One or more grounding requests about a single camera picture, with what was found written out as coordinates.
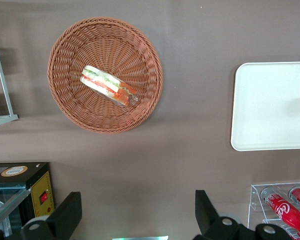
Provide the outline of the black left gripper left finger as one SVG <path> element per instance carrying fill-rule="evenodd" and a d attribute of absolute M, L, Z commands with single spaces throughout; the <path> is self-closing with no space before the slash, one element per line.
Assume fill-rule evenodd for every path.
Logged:
<path fill-rule="evenodd" d="M 69 240 L 82 219 L 82 196 L 71 192 L 46 219 L 35 218 L 20 231 L 22 240 Z"/>

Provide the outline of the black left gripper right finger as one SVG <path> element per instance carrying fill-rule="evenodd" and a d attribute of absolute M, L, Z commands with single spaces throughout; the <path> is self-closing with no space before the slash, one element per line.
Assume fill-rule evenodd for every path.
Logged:
<path fill-rule="evenodd" d="M 239 224 L 229 216 L 220 216 L 205 190 L 195 191 L 195 218 L 201 234 L 195 240 L 239 240 Z"/>

